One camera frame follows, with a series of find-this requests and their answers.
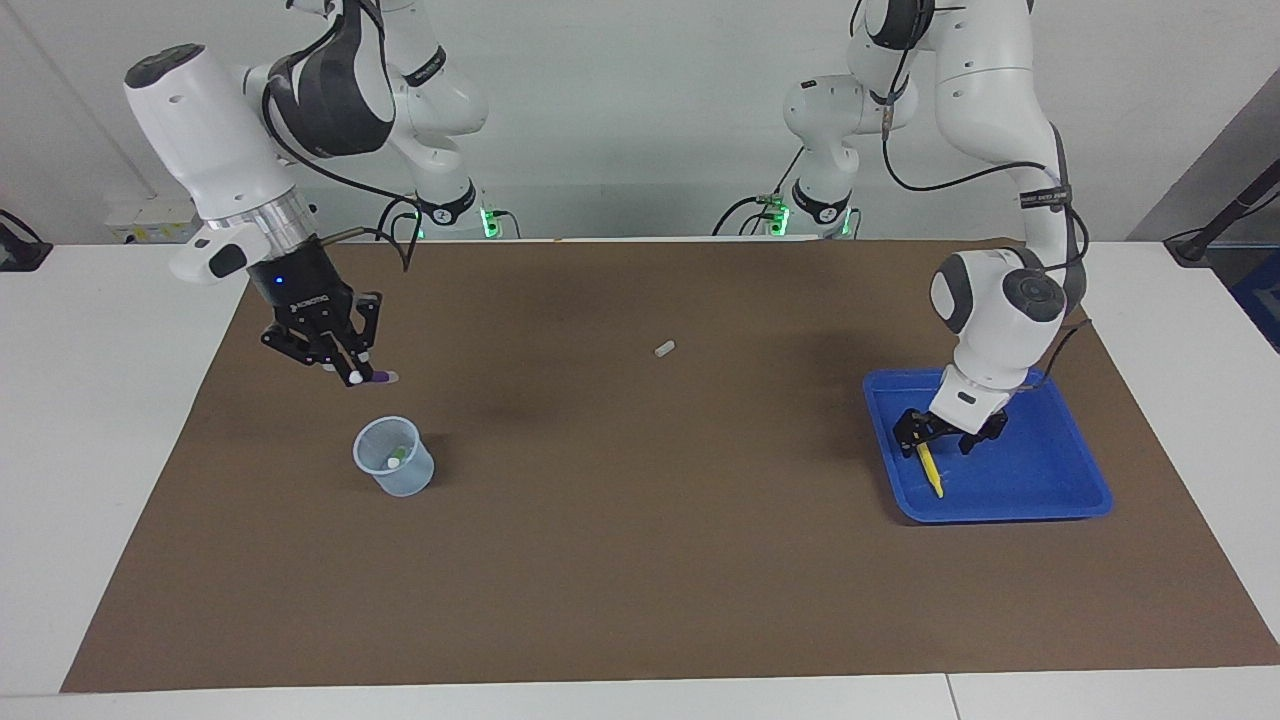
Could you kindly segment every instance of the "yellow pencil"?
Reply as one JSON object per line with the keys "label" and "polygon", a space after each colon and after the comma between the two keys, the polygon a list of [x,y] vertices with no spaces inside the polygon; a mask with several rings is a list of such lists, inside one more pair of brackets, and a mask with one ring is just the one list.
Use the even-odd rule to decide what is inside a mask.
{"label": "yellow pencil", "polygon": [[928,443],[922,442],[915,447],[915,451],[920,454],[920,465],[924,468],[924,477],[933,486],[933,492],[938,493],[938,497],[942,497],[942,475],[938,474],[938,466],[933,464],[933,454],[929,452]]}

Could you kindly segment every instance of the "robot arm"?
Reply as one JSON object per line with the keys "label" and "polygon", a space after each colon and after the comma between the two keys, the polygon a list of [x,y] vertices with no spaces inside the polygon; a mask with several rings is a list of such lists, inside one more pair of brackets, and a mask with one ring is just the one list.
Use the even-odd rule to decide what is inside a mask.
{"label": "robot arm", "polygon": [[413,204],[434,234],[485,233],[481,192],[451,136],[484,127],[488,101],[448,63],[421,0],[289,6],[325,15],[329,28],[307,47],[244,74],[255,111],[270,113],[273,126],[315,158],[390,145],[413,178]]}
{"label": "robot arm", "polygon": [[[381,296],[357,295],[342,282],[223,65],[201,45],[180,45],[137,63],[124,87],[147,140],[205,219],[170,261],[174,274],[214,283],[247,269],[274,309],[265,345],[337,370],[348,387],[375,379],[369,350]],[[352,310],[364,318],[360,331]]]}
{"label": "robot arm", "polygon": [[929,414],[980,439],[1084,296],[1079,218],[1070,205],[1061,138],[1036,99],[1028,5],[966,3],[936,22],[928,41],[937,53],[942,136],[993,165],[1043,167],[1007,170],[1019,190],[1025,247],[957,252],[933,279],[934,310],[959,345]]}
{"label": "robot arm", "polygon": [[[941,434],[965,436],[965,451],[998,437],[1002,409],[1084,296],[1066,159],[1033,86],[1029,10],[1025,0],[965,0],[954,8],[936,8],[933,0],[864,0],[849,45],[851,74],[814,78],[788,97],[788,127],[805,141],[810,159],[792,190],[800,208],[813,199],[831,206],[852,186],[856,155],[851,169],[851,150],[844,165],[828,160],[841,160],[841,151],[832,151],[833,137],[879,131],[888,160],[890,131],[915,111],[910,68],[923,50],[936,53],[937,120],[947,142],[992,165],[1016,163],[1006,169],[1019,190],[1027,243],[957,252],[934,274],[934,310],[959,343],[928,411],[908,413],[895,429],[905,454]],[[814,91],[815,97],[809,95]],[[813,118],[813,127],[794,117]],[[872,129],[868,120],[882,124]],[[814,218],[819,232],[832,215]]]}

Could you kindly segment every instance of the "plastic tray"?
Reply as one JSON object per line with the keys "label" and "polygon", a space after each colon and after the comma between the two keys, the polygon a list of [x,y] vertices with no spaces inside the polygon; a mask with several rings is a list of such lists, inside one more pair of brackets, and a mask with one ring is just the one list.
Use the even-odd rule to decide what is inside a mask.
{"label": "plastic tray", "polygon": [[[1039,382],[1033,369],[1028,382]],[[863,380],[884,469],[897,506],[920,523],[1001,523],[1097,518],[1111,511],[1111,491],[1062,395],[1050,379],[1015,396],[998,439],[960,455],[959,436],[929,443],[945,497],[933,492],[920,459],[902,457],[893,424],[908,407],[928,410],[942,370],[877,370]]]}

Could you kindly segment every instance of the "black cable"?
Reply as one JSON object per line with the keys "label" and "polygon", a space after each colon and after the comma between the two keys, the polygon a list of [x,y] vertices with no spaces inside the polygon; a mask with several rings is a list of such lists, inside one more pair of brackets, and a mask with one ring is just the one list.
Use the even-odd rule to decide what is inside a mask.
{"label": "black cable", "polygon": [[275,122],[271,119],[270,88],[262,90],[262,120],[266,123],[266,132],[271,136],[271,138],[275,140],[275,142],[279,143],[279,146],[283,147],[285,152],[292,155],[294,160],[302,163],[307,168],[311,168],[312,170],[320,173],[321,176],[334,182],[340,182],[342,184],[346,184],[348,187],[355,187],[356,190],[364,190],[365,192],[371,192],[374,195],[381,195],[383,197],[390,197],[392,200],[404,200],[406,202],[411,202],[403,195],[396,195],[394,192],[383,190],[380,187],[365,184],[362,182],[357,182],[351,178],[344,178],[332,170],[326,170],[325,168],[321,168],[320,165],[312,163],[311,160],[307,160],[306,158],[302,156],[301,152],[296,151],[293,147],[289,146],[289,143],[284,142],[284,138],[280,137],[280,133],[275,129]]}
{"label": "black cable", "polygon": [[408,258],[404,255],[404,250],[401,249],[399,243],[396,242],[394,237],[384,233],[383,231],[374,229],[374,228],[360,228],[360,231],[364,234],[371,234],[371,236],[374,236],[375,240],[385,240],[387,242],[389,242],[392,245],[392,247],[396,250],[396,255],[399,255],[401,268],[403,268],[403,270],[406,273],[408,272]]}
{"label": "black cable", "polygon": [[[773,195],[778,195],[780,192],[782,192],[782,183],[787,182],[787,177],[791,174],[791,170],[795,169],[796,163],[800,161],[800,155],[803,154],[804,154],[804,145],[800,146],[800,150],[796,150],[795,156],[791,158],[791,164],[787,165],[787,169],[782,172],[782,177],[778,178],[778,183],[773,186]],[[751,234],[755,234],[755,231],[758,229],[760,229],[759,219],[756,219],[755,224],[751,225]]]}
{"label": "black cable", "polygon": [[[897,61],[897,70],[893,72],[893,81],[888,83],[888,97],[896,97],[896,95],[900,92],[900,90],[897,87],[897,79],[902,76],[902,69],[906,67],[906,56],[908,56],[908,54],[910,51],[911,51],[910,47],[908,47],[906,50],[902,50],[902,58],[899,59],[899,61]],[[908,82],[911,82],[910,76],[908,76],[906,81],[902,82],[902,88],[904,90],[905,90]],[[893,108],[893,101],[890,101],[888,109],[886,111],[891,111],[892,108]],[[943,183],[938,183],[938,184],[914,186],[914,184],[910,184],[910,183],[905,182],[902,178],[900,178],[897,176],[897,172],[893,170],[893,163],[891,163],[890,159],[888,159],[890,124],[891,123],[886,123],[884,129],[881,132],[881,154],[884,156],[884,168],[888,170],[890,177],[893,178],[893,182],[896,182],[904,190],[910,190],[913,192],[933,192],[936,190],[946,190],[948,187],[955,187],[957,184],[963,184],[963,183],[966,183],[966,182],[970,182],[970,181],[975,181],[975,179],[978,179],[980,177],[986,177],[986,176],[989,176],[989,174],[1000,173],[1000,172],[1004,172],[1004,170],[1011,170],[1014,168],[1036,168],[1037,170],[1047,170],[1047,168],[1044,165],[1041,165],[1039,163],[1032,163],[1032,161],[1028,161],[1028,160],[1019,160],[1016,163],[1005,163],[1002,165],[996,165],[993,168],[987,168],[984,170],[978,170],[977,173],[972,173],[972,174],[968,174],[968,176],[965,176],[963,178],[957,178],[957,179],[954,179],[954,181],[950,181],[950,182],[943,182]]]}
{"label": "black cable", "polygon": [[902,178],[897,177],[897,173],[893,170],[893,163],[891,163],[890,159],[888,159],[888,133],[887,132],[881,133],[881,152],[884,156],[884,169],[888,170],[888,174],[890,174],[891,178],[893,178],[893,182],[896,182],[899,186],[901,186],[905,190],[910,190],[911,192],[933,192],[936,190],[946,190],[948,187],[955,187],[957,184],[963,184],[963,183],[966,183],[966,182],[970,182],[970,181],[975,181],[975,179],[978,179],[980,177],[991,176],[991,174],[1000,173],[1000,172],[1004,172],[1004,170],[1011,170],[1014,168],[1034,168],[1037,170],[1046,170],[1047,169],[1044,165],[1041,165],[1039,163],[1032,163],[1029,160],[1018,160],[1016,163],[1005,163],[1004,165],[996,165],[996,167],[992,167],[992,168],[987,168],[986,170],[978,170],[977,173],[968,174],[968,176],[965,176],[963,178],[956,178],[954,181],[948,181],[948,182],[943,182],[943,183],[938,183],[938,184],[914,186],[914,184],[908,184],[905,181],[902,181]]}
{"label": "black cable", "polygon": [[0,217],[4,217],[10,223],[18,225],[22,229],[22,232],[24,232],[24,233],[29,234],[32,238],[35,238],[35,241],[37,243],[45,245],[45,241],[41,240],[41,237],[38,234],[36,234],[36,231],[31,229],[31,225],[28,225],[27,223],[22,222],[22,218],[19,218],[18,215],[14,215],[13,213],[10,213],[8,210],[0,210]]}
{"label": "black cable", "polygon": [[1092,324],[1093,320],[1085,318],[1084,320],[1071,325],[1070,329],[1066,331],[1066,334],[1062,336],[1062,340],[1057,341],[1057,347],[1053,348],[1053,354],[1048,356],[1048,364],[1044,365],[1044,374],[1041,377],[1039,382],[1032,386],[1021,386],[1018,391],[1027,392],[1044,387],[1044,383],[1048,382],[1050,374],[1053,372],[1053,363],[1057,363],[1057,356],[1062,352],[1062,348],[1066,347],[1068,341],[1070,341],[1075,333]]}
{"label": "black cable", "polygon": [[724,214],[721,215],[719,222],[716,223],[716,228],[712,231],[712,234],[713,236],[719,234],[719,229],[722,227],[724,227],[726,222],[728,222],[730,215],[732,215],[733,213],[736,213],[739,210],[739,208],[742,208],[745,205],[750,205],[751,202],[755,202],[756,205],[763,205],[763,202],[760,202],[760,199],[756,197],[756,196],[754,196],[754,195],[749,195],[749,196],[739,200],[737,202],[732,204],[728,210],[724,210]]}
{"label": "black cable", "polygon": [[1080,214],[1075,211],[1075,208],[1071,208],[1070,202],[1064,205],[1064,209],[1066,210],[1068,222],[1075,223],[1080,228],[1080,249],[1075,252],[1073,258],[1068,258],[1066,260],[1056,265],[1050,265],[1047,268],[1043,268],[1046,273],[1052,273],[1053,270],[1065,270],[1071,265],[1078,265],[1084,260],[1084,255],[1089,251],[1089,228],[1088,225],[1084,224],[1084,218],[1082,218]]}
{"label": "black cable", "polygon": [[396,224],[401,220],[413,220],[413,234],[408,238],[408,251],[404,252],[404,272],[408,272],[410,264],[413,263],[413,249],[417,247],[417,233],[422,229],[422,214],[421,213],[401,213],[392,219],[392,228],[388,234],[396,237]]}
{"label": "black cable", "polygon": [[511,223],[516,225],[516,240],[524,240],[525,233],[520,232],[520,218],[516,217],[511,210],[494,210],[494,218],[511,218]]}
{"label": "black cable", "polygon": [[858,231],[863,229],[863,210],[860,208],[852,208],[850,213],[858,213],[858,224],[854,225],[854,236],[850,240],[858,240]]}
{"label": "black cable", "polygon": [[[902,76],[902,69],[906,67],[906,56],[910,51],[911,51],[910,47],[902,50],[902,56],[897,61],[897,70],[893,72],[893,79],[892,82],[888,83],[888,91],[890,91],[888,97],[891,97],[891,100],[888,102],[888,106],[884,109],[886,113],[892,113],[893,110],[893,102],[897,97],[897,94],[900,92],[897,88],[897,81]],[[911,78],[910,76],[908,76],[906,81],[902,82],[902,90],[906,88],[906,83],[910,81]],[[888,136],[891,129],[892,129],[892,117],[887,115],[884,118],[884,127],[881,131],[881,155],[884,158],[884,169],[888,170],[888,174],[891,178],[893,178],[893,182],[896,182],[904,190],[910,190],[911,192],[933,192],[937,190],[946,190],[948,187],[964,184],[966,182],[972,182],[982,177],[987,177],[1005,170],[1011,170],[1015,168],[1033,168],[1043,172],[1044,174],[1048,174],[1048,168],[1046,168],[1039,163],[1033,163],[1030,160],[1016,160],[1012,163],[1004,163],[983,170],[978,170],[975,173],[970,173],[963,178],[956,178],[954,181],[937,184],[914,186],[904,181],[901,177],[899,177],[897,172],[893,169],[893,163],[888,159]],[[1064,263],[1059,263],[1056,265],[1050,265],[1048,268],[1044,268],[1044,272],[1062,270],[1070,268],[1071,265],[1075,265],[1082,260],[1084,260],[1084,254],[1089,251],[1089,228],[1084,224],[1084,218],[1082,218],[1080,214],[1075,211],[1075,208],[1073,208],[1070,202],[1064,204],[1064,210],[1068,214],[1068,222],[1075,223],[1080,228],[1080,236],[1082,236],[1080,250],[1079,252],[1075,254],[1074,258],[1068,258]]]}
{"label": "black cable", "polygon": [[[1244,218],[1248,218],[1249,215],[1252,215],[1252,214],[1262,210],[1267,205],[1271,205],[1272,202],[1275,202],[1276,197],[1280,197],[1280,191],[1276,191],[1275,193],[1272,193],[1271,197],[1267,197],[1263,202],[1260,202],[1260,204],[1254,205],[1253,208],[1249,208],[1249,210],[1247,213],[1242,213],[1240,217],[1235,219],[1235,222],[1240,222]],[[1165,240],[1162,240],[1160,242],[1169,242],[1170,240],[1178,240],[1179,237],[1187,237],[1189,234],[1196,234],[1196,233],[1203,231],[1207,227],[1208,225],[1203,225],[1203,227],[1198,227],[1198,228],[1194,228],[1194,229],[1183,231],[1183,232],[1180,232],[1178,234],[1171,234],[1171,236],[1166,237]]]}
{"label": "black cable", "polygon": [[854,14],[849,15],[849,37],[858,35],[856,31],[854,31],[854,19],[858,18],[858,10],[861,6],[863,6],[863,0],[858,0],[858,3],[854,4]]}

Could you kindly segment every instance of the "brown table covering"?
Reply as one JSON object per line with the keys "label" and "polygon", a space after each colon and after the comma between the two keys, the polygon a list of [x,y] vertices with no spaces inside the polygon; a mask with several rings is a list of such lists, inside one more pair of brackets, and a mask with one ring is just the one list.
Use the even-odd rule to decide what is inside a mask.
{"label": "brown table covering", "polygon": [[[951,356],[961,246],[337,247],[403,378],[352,391],[248,290],[63,689],[1280,662],[1091,329],[1055,377],[1111,515],[897,510],[861,379]],[[438,462],[406,500],[351,459],[389,414]]]}

